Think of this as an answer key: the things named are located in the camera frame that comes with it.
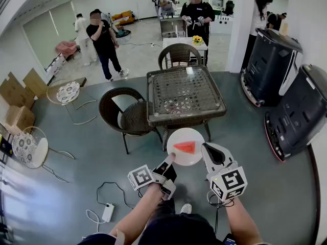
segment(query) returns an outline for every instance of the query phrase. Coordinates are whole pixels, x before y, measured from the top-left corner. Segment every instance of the floor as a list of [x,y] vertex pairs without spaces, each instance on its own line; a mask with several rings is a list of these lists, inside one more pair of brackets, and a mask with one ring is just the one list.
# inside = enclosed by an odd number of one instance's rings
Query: floor
[[[209,122],[212,142],[228,148],[243,166],[248,186],[241,201],[256,222],[263,240],[278,245],[311,244],[316,221],[316,193],[308,151],[294,155],[285,163],[279,162],[264,131],[267,108],[257,108],[247,100],[238,75],[214,72],[213,77],[228,110],[224,117]],[[145,97],[145,85],[146,79],[141,77],[87,86],[82,91],[99,100],[109,89],[127,86]],[[130,99],[122,97],[117,102],[124,108]],[[97,104],[88,106],[87,115],[98,112]],[[161,151],[155,133],[127,136],[131,154],[126,155],[120,133],[100,117],[74,126],[64,107],[46,99],[37,100],[32,111],[36,115],[35,125],[45,132],[50,147],[71,152],[76,160],[50,153],[46,165],[69,181],[62,183],[44,169],[27,169],[9,159],[4,171],[4,179],[9,184],[2,187],[4,211],[20,245],[71,245],[95,233],[96,224],[86,217],[85,210],[102,216],[104,206],[96,201],[97,188],[105,181],[116,181],[124,189],[127,202],[135,205],[139,197],[127,179],[128,172],[144,164],[153,168],[167,155]],[[206,139],[204,126],[194,128]],[[215,208],[206,200],[209,186],[205,181],[204,162],[189,167],[174,165],[174,168],[177,172],[176,212],[185,202],[190,202],[193,212],[200,213],[214,226]],[[100,225],[101,232],[109,232],[131,211],[123,203],[122,192],[114,185],[101,189],[99,201],[115,205],[112,222]],[[222,208],[217,237],[223,240],[229,232],[226,211]]]
[[[162,39],[158,20],[146,19],[124,26],[124,28],[130,30],[131,34],[119,38],[121,46],[117,50],[117,57],[122,69],[129,71],[127,78],[142,77],[150,71],[159,70],[158,56],[162,50]],[[210,71],[225,71],[229,43],[230,35],[212,34],[210,36],[207,65]],[[70,59],[64,65],[57,80],[86,77],[86,86],[106,82],[100,61],[93,62],[90,66],[83,66],[81,56],[81,53],[75,53],[75,59]],[[111,62],[109,62],[109,69],[115,80],[124,79],[114,71]]]

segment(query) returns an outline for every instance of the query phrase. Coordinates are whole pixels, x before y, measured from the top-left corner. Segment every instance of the watermelon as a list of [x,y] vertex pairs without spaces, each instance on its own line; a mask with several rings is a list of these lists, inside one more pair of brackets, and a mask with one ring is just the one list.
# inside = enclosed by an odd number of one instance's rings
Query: watermelon
[[195,153],[195,141],[186,141],[174,144],[174,147],[184,153]]

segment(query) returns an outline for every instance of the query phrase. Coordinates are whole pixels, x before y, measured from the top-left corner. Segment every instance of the hair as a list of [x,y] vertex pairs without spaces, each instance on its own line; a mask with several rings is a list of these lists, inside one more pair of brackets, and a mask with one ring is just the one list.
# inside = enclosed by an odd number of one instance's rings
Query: hair
[[92,16],[94,14],[100,14],[101,15],[101,12],[100,12],[99,9],[95,9],[94,11],[90,12],[90,16]]
[[264,7],[267,5],[267,3],[272,3],[272,1],[273,0],[255,0],[256,4],[258,6],[259,12],[260,12],[261,20],[265,19],[265,16],[264,16],[264,13],[263,13]]

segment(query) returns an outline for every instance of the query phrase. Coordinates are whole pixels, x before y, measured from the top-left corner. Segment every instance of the wicker chair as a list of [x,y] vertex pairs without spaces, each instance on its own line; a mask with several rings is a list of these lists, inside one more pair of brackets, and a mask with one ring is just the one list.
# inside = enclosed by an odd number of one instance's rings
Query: wicker chair
[[[134,97],[137,102],[122,111],[118,105],[112,100],[118,95],[130,95]],[[156,132],[162,143],[162,138],[157,128],[149,126],[147,121],[147,102],[142,95],[135,89],[128,87],[115,88],[107,91],[101,98],[99,103],[99,112],[103,121],[105,121],[114,130],[122,133],[126,153],[129,154],[125,135],[143,136],[151,131]],[[118,115],[122,114],[121,126],[118,123]]]
[[199,51],[196,50],[196,48],[186,43],[176,43],[167,46],[161,51],[158,58],[160,70],[162,70],[162,61],[168,53],[170,54],[170,61],[172,66],[173,63],[176,62],[178,62],[178,65],[180,65],[181,62],[190,65],[190,53],[192,53],[196,57],[198,65],[202,64],[201,55]]

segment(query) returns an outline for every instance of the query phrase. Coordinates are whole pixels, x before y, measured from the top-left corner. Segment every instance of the sneaker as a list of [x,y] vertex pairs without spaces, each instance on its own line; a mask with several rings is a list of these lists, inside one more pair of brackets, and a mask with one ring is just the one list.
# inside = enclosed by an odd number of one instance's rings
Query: sneaker
[[183,205],[182,209],[180,210],[181,213],[191,214],[192,212],[192,205],[189,203],[186,203]]
[[120,76],[128,76],[128,72],[126,72],[126,71],[124,71],[124,70],[119,71],[118,74],[119,74]]

